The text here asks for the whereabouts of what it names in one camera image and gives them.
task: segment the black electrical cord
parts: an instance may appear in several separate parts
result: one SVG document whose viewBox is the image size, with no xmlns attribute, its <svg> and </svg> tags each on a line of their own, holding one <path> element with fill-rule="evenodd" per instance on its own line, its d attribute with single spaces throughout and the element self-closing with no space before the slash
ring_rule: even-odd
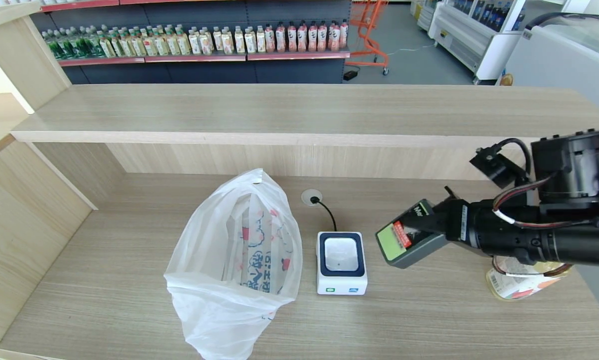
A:
<svg viewBox="0 0 599 360">
<path fill-rule="evenodd" d="M 322 207 L 324 207 L 324 209 L 327 210 L 328 214 L 331 215 L 331 220 L 333 221 L 333 231 L 338 231 L 338 225 L 336 224 L 336 218 L 333 216 L 333 212 L 331 212 L 329 207 L 324 205 L 324 203 L 322 201 L 320 201 L 320 198 L 318 198 L 317 196 L 312 196 L 310 198 L 310 202 L 311 202 L 311 204 L 320 204 L 320 205 L 322 205 Z"/>
<path fill-rule="evenodd" d="M 517 144 L 521 148 L 521 152 L 524 153 L 524 171 L 526 171 L 526 174 L 531 175 L 531 164 L 533 164 L 531 160 L 531 152 L 529 151 L 529 148 L 526 146 L 524 141 L 521 141 L 516 137 L 509 137 L 508 139 L 503 139 L 502 141 L 499 141 L 497 144 L 495 144 L 494 147 L 497 149 L 497 151 L 495 152 L 497 153 L 498 151 L 500 151 L 501 148 L 503 148 L 506 144 Z"/>
</svg>

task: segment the robotic arm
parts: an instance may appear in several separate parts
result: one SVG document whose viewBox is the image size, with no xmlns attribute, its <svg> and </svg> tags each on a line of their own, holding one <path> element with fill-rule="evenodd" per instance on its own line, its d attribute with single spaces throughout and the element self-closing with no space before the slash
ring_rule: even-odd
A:
<svg viewBox="0 0 599 360">
<path fill-rule="evenodd" d="M 526 169 L 499 153 L 510 143 L 521 146 Z M 450 197 L 434 214 L 403 216 L 401 225 L 522 264 L 599 265 L 599 130 L 542 137 L 530 145 L 537 180 L 530 180 L 531 154 L 519 139 L 478 148 L 471 164 L 501 189 L 514 187 L 471 203 L 447 189 Z M 535 190 L 539 205 L 531 205 Z"/>
</svg>

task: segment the red label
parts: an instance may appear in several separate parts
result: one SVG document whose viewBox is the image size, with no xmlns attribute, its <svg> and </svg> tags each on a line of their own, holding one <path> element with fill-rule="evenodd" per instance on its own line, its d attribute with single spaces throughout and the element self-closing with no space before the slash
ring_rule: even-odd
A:
<svg viewBox="0 0 599 360">
<path fill-rule="evenodd" d="M 393 223 L 393 231 L 395 231 L 395 234 L 397 235 L 399 242 L 402 244 L 404 249 L 407 249 L 409 248 L 409 246 L 411 246 L 411 239 L 409 239 L 409 235 L 407 235 L 407 233 L 404 232 L 404 227 L 402 226 L 402 223 L 400 223 L 399 221 L 395 221 Z"/>
</svg>

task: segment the freezer lid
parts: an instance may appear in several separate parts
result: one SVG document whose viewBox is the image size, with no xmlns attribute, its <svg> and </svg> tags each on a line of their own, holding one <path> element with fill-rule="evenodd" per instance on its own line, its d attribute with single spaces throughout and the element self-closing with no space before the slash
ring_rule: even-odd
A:
<svg viewBox="0 0 599 360">
<path fill-rule="evenodd" d="M 599 53 L 599 15 L 579 13 L 544 14 L 530 23 L 527 29 L 541 27 L 553 34 Z"/>
</svg>

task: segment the white plastic bag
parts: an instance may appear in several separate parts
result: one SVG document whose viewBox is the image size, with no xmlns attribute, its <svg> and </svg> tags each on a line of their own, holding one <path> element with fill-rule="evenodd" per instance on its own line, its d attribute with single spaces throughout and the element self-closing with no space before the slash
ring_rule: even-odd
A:
<svg viewBox="0 0 599 360">
<path fill-rule="evenodd" d="M 279 307 L 294 301 L 302 239 L 263 169 L 224 183 L 192 214 L 164 277 L 183 335 L 206 360 L 246 359 Z"/>
</svg>

